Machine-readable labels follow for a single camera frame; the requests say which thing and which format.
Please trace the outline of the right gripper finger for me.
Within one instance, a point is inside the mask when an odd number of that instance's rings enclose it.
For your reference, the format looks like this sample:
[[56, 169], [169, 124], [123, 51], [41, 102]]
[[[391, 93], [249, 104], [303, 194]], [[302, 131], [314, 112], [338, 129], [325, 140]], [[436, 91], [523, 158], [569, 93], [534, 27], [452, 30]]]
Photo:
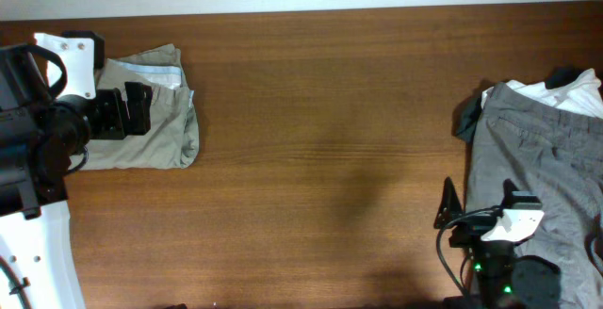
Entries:
[[519, 190], [511, 179], [503, 181], [503, 200], [502, 205], [515, 205], [518, 201]]
[[442, 199], [434, 219], [433, 228], [442, 229], [452, 220], [464, 214], [460, 198], [450, 177], [444, 181]]

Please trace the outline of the khaki shorts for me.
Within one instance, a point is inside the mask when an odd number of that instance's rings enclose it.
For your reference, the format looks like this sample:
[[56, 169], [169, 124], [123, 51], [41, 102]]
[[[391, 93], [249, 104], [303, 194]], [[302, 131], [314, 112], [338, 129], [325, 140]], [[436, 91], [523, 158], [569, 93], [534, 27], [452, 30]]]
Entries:
[[84, 170], [185, 169], [201, 149], [198, 118], [181, 63], [181, 51], [163, 45], [129, 57], [109, 59], [97, 76], [99, 89], [125, 92], [126, 82], [138, 82], [153, 91], [151, 128], [143, 136], [121, 140], [93, 139], [87, 144]]

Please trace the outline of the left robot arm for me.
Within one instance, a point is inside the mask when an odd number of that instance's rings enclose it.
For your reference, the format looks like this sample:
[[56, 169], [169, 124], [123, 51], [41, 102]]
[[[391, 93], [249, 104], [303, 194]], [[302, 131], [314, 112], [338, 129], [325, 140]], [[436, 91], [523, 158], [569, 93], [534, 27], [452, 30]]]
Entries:
[[1, 305], [82, 308], [70, 238], [66, 176], [93, 139], [151, 128], [151, 87], [125, 83], [87, 98], [65, 94], [58, 54], [34, 44], [1, 50]]

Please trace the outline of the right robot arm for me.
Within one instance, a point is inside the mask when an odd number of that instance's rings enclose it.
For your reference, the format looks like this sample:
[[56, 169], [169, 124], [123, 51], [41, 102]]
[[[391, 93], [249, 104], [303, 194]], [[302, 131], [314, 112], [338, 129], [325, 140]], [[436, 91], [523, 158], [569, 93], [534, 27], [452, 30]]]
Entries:
[[[446, 308], [553, 308], [561, 298], [561, 270], [536, 255], [519, 256], [515, 249], [533, 238], [545, 212], [540, 199], [503, 182], [504, 196], [498, 205], [463, 209], [450, 178], [434, 219], [435, 250], [448, 277], [460, 291], [443, 299]], [[448, 244], [465, 251], [463, 267], [470, 266], [477, 282], [472, 290], [461, 272], [454, 273], [442, 250], [442, 239], [451, 231]]]

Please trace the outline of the grey shorts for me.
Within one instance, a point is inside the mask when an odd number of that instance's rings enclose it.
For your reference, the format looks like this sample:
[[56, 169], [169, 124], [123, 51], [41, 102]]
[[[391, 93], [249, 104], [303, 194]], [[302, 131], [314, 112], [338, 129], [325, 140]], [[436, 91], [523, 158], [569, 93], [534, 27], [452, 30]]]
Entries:
[[516, 254], [560, 268], [562, 308], [601, 307], [602, 121], [494, 86], [473, 137], [467, 208], [501, 203], [505, 180], [536, 195], [545, 213]]

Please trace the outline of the white garment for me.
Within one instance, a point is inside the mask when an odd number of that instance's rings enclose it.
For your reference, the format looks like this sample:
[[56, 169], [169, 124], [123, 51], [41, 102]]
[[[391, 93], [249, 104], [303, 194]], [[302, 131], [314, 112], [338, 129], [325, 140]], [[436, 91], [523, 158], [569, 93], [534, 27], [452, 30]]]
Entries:
[[594, 69], [558, 70], [548, 79], [526, 84], [508, 80], [481, 93], [478, 106], [485, 111], [488, 104], [504, 106], [539, 118], [559, 114], [602, 119], [601, 80]]

